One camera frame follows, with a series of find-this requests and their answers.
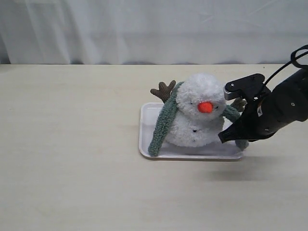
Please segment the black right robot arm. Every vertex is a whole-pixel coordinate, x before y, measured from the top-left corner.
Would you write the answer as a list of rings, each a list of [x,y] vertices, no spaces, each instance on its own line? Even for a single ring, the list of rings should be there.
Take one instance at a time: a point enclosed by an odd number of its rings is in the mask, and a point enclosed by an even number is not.
[[[308,118],[308,72],[300,69],[269,90],[262,74],[226,83],[226,100],[245,99],[241,116],[219,133],[222,143],[235,140],[254,142],[272,137],[288,124]]]

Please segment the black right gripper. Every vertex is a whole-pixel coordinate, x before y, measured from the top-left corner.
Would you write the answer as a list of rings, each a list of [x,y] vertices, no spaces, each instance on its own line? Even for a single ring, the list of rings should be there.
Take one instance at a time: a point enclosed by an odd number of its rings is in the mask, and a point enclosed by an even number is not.
[[[308,98],[302,93],[273,91],[241,119],[234,121],[218,134],[221,143],[228,141],[264,140],[278,130],[308,119]]]

